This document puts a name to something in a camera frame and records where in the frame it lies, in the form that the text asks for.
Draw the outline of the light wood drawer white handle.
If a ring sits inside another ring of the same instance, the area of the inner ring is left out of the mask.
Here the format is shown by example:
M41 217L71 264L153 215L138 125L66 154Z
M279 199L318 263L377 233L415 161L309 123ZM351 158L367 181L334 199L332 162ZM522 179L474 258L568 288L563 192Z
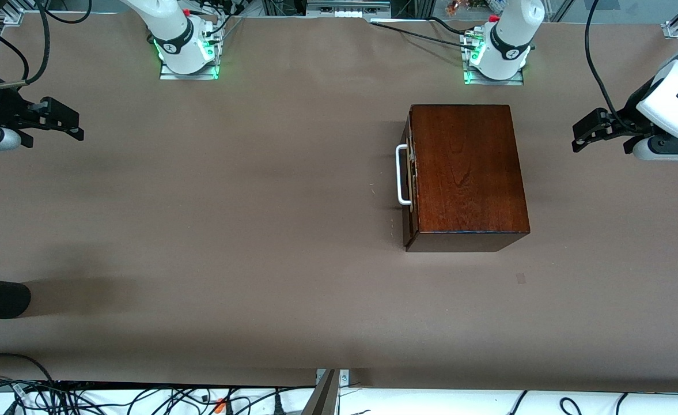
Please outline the light wood drawer white handle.
M402 206L404 225L412 235L417 228L415 189L414 139L412 133L412 116L409 112L402 134L402 141L395 150L397 202Z

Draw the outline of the dark brown wooden cabinet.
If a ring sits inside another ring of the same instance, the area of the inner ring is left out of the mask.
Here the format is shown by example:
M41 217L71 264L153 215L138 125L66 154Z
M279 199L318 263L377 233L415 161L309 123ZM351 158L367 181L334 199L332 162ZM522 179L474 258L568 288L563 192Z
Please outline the dark brown wooden cabinet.
M531 233L509 105L415 104L417 228L407 252L498 252Z

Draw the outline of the brown table cover sheet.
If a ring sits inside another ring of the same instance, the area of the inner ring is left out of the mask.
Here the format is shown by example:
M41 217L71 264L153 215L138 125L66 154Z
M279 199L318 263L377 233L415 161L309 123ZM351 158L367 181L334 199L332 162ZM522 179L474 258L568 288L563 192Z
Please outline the brown table cover sheet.
M581 24L544 24L523 86L360 19L246 18L220 79L162 81L133 12L51 25L22 90L86 135L0 152L0 280L33 289L0 352L57 380L678 391L678 162L571 151L602 105ZM531 234L402 246L413 104L512 111Z

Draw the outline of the dark slanted bar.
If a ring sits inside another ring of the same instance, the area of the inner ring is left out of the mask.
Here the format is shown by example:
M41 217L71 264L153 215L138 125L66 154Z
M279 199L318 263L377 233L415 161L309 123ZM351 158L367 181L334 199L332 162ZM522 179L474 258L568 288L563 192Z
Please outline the dark slanted bar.
M324 369L300 415L336 415L342 386L340 369Z

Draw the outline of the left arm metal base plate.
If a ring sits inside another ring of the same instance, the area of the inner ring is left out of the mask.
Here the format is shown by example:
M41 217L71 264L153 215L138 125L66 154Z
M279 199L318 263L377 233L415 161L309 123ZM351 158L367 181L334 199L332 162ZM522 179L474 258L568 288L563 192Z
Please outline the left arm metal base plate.
M463 47L461 48L461 58L463 63L463 78L467 85L478 84L486 86L521 86L524 83L522 68L525 66L525 58L516 58L512 61L495 60L494 54L497 51L486 45L483 35L471 34L460 35L459 40ZM492 63L487 66L487 71L492 71L493 77L484 73L481 63ZM515 73L509 77L500 78L498 68L502 66L505 71L515 68Z

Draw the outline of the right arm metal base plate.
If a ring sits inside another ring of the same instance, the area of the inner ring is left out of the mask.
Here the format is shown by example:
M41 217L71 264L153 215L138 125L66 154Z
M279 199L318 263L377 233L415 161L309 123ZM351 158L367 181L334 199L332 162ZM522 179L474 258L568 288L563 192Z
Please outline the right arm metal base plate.
M173 45L157 48L161 60L160 79L210 81L219 78L222 42L212 35L206 39L193 37L175 54Z

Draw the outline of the small aluminium bracket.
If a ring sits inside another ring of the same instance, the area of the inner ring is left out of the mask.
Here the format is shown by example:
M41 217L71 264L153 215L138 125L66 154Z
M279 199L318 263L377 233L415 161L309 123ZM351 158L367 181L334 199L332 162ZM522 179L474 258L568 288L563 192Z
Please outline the small aluminium bracket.
M327 368L318 368L315 376L316 386L321 382L323 376L328 373ZM336 369L335 373L339 379L339 388L347 388L350 385L350 370L349 369Z

